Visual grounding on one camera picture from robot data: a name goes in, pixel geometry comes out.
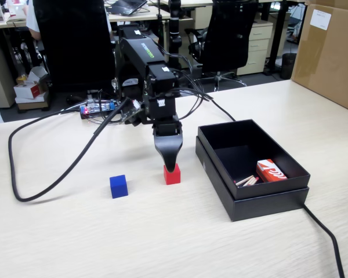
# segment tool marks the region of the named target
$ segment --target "black office chair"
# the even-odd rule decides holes
[[[235,78],[234,72],[221,72],[247,64],[249,35],[257,9],[258,0],[213,0],[209,27],[203,30],[185,30],[190,40],[190,54],[202,64],[202,75],[216,72],[214,77],[200,79],[201,82],[214,81],[215,91],[219,90],[221,80],[246,86]],[[196,36],[196,42],[191,43],[190,34]]]
[[[112,90],[113,46],[103,0],[35,0],[52,90]]]

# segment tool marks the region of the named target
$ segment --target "trash can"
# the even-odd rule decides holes
[[[290,79],[292,70],[294,69],[294,63],[296,59],[296,53],[285,53],[282,55],[282,66],[280,77],[282,79]]]

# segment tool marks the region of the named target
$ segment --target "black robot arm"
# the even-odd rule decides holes
[[[173,172],[183,144],[182,124],[175,107],[178,79],[157,45],[142,35],[136,24],[120,27],[119,44],[124,60],[136,68],[144,82],[142,94],[122,112],[122,121],[135,126],[152,124],[156,150],[166,169]]]

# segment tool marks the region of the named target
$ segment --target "green label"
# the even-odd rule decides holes
[[[153,56],[152,52],[148,49],[147,45],[145,43],[141,43],[141,45],[143,46],[143,48],[145,49],[145,51],[147,51],[148,55],[151,58],[154,58],[155,56]]]

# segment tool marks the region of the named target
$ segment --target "black box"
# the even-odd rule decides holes
[[[302,208],[310,174],[253,120],[200,126],[196,154],[232,221]],[[238,188],[238,182],[258,176],[259,160],[272,159],[288,177]]]

